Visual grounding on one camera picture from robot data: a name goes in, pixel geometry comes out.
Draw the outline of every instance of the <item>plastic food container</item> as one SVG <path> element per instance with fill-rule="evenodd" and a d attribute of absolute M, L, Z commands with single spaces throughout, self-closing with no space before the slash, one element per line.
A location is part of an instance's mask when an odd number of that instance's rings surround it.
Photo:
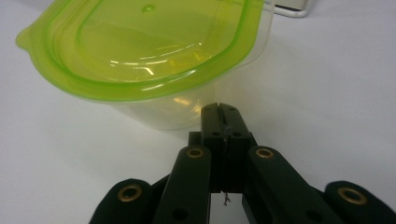
<path fill-rule="evenodd" d="M 272 1 L 56 0 L 17 44 L 59 89 L 179 128 L 216 101 L 216 77 L 261 54 Z"/>

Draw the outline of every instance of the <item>white background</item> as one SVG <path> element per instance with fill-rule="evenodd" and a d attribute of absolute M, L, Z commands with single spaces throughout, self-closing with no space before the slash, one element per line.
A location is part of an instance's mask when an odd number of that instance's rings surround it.
<path fill-rule="evenodd" d="M 51 86 L 15 45 L 50 0 L 0 2 L 0 223 L 88 223 L 127 178 L 167 175 L 189 129 L 147 128 Z M 264 54 L 224 103 L 312 186 L 348 180 L 396 210 L 396 1 L 318 1 L 275 16 Z M 211 223 L 248 223 L 240 197 L 214 197 Z"/>

